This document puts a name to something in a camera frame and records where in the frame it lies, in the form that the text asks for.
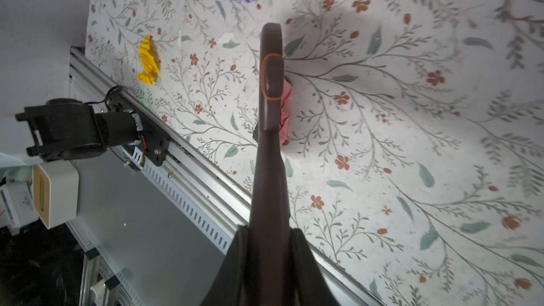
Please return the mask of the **pink paper scrap long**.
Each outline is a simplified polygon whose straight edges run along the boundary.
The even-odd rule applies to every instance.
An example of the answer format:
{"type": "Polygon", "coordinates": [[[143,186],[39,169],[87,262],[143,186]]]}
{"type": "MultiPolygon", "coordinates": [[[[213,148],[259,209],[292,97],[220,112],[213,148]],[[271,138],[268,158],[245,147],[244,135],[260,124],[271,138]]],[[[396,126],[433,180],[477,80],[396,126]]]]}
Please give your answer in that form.
{"type": "Polygon", "coordinates": [[[290,99],[292,89],[293,88],[291,84],[286,79],[284,79],[283,80],[283,94],[280,99],[280,106],[281,106],[280,130],[279,130],[280,145],[283,145],[288,138],[288,121],[290,119],[290,114],[286,110],[286,104],[288,100],[290,99]]]}

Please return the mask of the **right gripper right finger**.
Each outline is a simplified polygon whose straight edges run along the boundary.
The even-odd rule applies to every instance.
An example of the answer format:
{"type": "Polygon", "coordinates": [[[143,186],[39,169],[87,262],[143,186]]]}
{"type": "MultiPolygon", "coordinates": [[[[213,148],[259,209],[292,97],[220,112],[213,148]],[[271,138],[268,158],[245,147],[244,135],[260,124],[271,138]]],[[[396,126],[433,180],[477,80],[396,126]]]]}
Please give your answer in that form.
{"type": "Polygon", "coordinates": [[[296,305],[339,305],[327,286],[303,231],[292,229],[290,240],[296,285],[296,305]]]}

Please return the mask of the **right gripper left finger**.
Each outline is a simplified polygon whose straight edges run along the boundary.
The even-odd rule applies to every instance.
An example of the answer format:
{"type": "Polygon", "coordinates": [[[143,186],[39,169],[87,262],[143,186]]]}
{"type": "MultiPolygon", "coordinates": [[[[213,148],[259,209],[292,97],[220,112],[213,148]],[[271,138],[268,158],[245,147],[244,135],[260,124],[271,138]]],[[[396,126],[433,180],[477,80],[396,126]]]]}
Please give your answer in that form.
{"type": "Polygon", "coordinates": [[[247,226],[239,226],[225,255],[220,270],[201,305],[244,304],[245,267],[249,232],[247,226]]]}

